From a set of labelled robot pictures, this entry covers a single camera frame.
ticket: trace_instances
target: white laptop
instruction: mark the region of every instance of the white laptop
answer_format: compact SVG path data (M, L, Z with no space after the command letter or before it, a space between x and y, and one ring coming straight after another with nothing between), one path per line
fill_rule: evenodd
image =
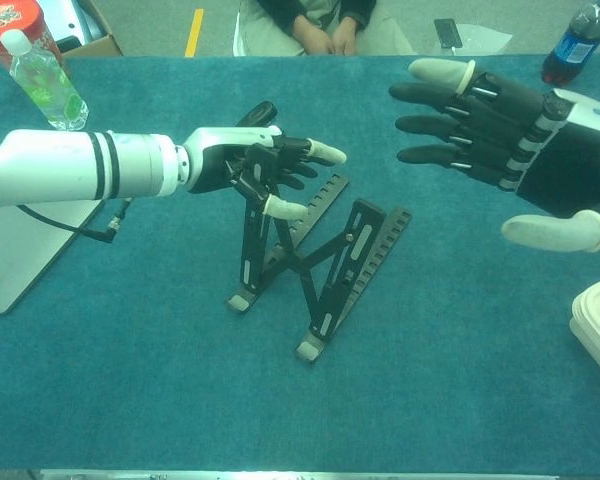
M29 207L57 222L81 227L100 204L79 201ZM0 313L27 292L75 235L35 220L16 207L0 208Z

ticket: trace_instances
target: mobile phone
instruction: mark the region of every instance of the mobile phone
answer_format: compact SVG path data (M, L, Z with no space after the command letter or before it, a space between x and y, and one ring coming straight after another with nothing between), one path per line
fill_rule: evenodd
M433 21L442 48L462 48L462 39L453 18L436 18Z

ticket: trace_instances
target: yellow floor line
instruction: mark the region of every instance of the yellow floor line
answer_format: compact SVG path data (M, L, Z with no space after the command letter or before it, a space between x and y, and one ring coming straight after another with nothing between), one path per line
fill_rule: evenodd
M189 41L187 42L187 48L184 51L185 57L193 57L196 54L198 37L200 36L200 26L202 25L202 15L204 15L204 10L202 8L196 8L196 11L193 14L193 22L191 23L191 31L189 32Z

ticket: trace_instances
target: white fingertip cover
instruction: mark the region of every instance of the white fingertip cover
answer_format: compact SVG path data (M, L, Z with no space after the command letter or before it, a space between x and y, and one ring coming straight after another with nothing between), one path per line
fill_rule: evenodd
M409 65L409 73L418 80L437 87L464 93L476 68L476 62L458 62L440 58L420 58Z
M309 140L309 142L311 143L311 148L309 149L310 157L321 158L331 163L332 165L340 165L347 161L347 154L344 153L342 150L330 147L329 145L326 145L317 140L313 140L311 138L307 138L307 140Z
M520 215L502 225L502 235L539 250L593 253L600 250L600 214L581 210L569 219Z
M269 195L267 202L264 205L265 215L269 215L273 218L280 218L282 220L298 220L307 215L309 209L299 203L291 203L282 200L280 197L275 195Z

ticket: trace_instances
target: black foldable stand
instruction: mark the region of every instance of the black foldable stand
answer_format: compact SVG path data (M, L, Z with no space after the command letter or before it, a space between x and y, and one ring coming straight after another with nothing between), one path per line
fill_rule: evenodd
M266 185L270 193L279 196L274 180L260 176L258 181ZM304 238L348 183L346 177L334 174L309 202L304 218L291 223L273 219L278 242L268 252L271 217L264 215L249 199L246 203L241 285L228 304L238 312L246 312L280 273L288 269L296 272L311 316L307 334L296 353L310 363L317 360L333 338L411 219L401 207L396 207L387 217L371 203L356 200L340 233L313 252L300 253L298 247ZM331 269L318 295L311 269L331 257Z

